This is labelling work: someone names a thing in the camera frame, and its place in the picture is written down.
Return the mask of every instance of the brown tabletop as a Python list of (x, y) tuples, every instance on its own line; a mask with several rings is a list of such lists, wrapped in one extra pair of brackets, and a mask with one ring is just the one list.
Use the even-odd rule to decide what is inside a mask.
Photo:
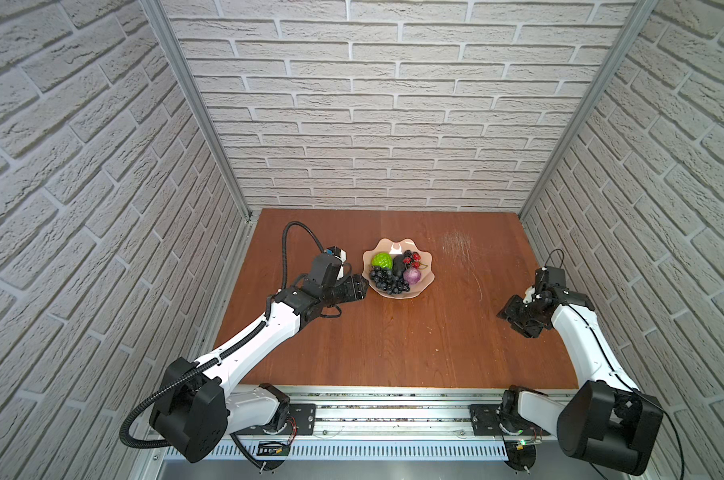
[[(255, 320), (281, 283), (282, 229), (311, 228), (348, 254), (356, 273), (381, 238), (412, 238), (433, 255), (434, 282), (410, 300), (368, 290), (339, 319), (316, 319), (243, 383), (306, 386), (575, 389), (559, 334), (525, 339), (495, 315), (532, 284), (537, 263), (514, 214), (366, 210), (264, 210), (218, 333), (220, 345)], [(290, 229), (288, 283), (308, 272), (317, 247)]]

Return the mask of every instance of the onion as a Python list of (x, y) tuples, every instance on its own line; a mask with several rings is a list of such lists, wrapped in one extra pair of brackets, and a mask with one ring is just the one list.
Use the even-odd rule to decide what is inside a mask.
[(420, 270), (416, 268), (408, 268), (403, 274), (405, 282), (410, 285), (415, 285), (420, 282)]

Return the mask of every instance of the gray floor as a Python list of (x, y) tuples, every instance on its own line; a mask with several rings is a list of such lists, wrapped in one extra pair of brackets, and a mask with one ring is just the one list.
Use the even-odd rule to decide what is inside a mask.
[[(624, 478), (621, 473), (600, 468), (610, 480)], [(566, 457), (556, 443), (538, 447), (538, 458), (531, 475), (517, 475), (504, 462), (285, 462), (263, 476), (244, 460), (206, 460), (196, 464), (165, 462), (160, 480), (305, 480), (307, 478), (354, 480), (453, 480), (463, 478), (492, 478), (493, 480), (584, 480), (601, 477), (586, 463)]]

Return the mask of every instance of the bunch of black grapes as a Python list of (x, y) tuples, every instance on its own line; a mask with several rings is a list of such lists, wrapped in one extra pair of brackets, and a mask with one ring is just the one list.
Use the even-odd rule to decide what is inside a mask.
[(378, 290), (390, 295), (409, 292), (409, 283), (402, 278), (403, 272), (399, 271), (397, 274), (395, 275), (390, 268), (375, 265), (369, 273), (369, 278), (375, 283)]

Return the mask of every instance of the green fruit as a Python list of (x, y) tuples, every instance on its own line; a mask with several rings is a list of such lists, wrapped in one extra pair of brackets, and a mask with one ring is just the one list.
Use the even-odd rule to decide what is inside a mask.
[(391, 255), (388, 255), (386, 252), (381, 252), (373, 257), (371, 265), (379, 266), (380, 268), (391, 268), (393, 260), (391, 260)]

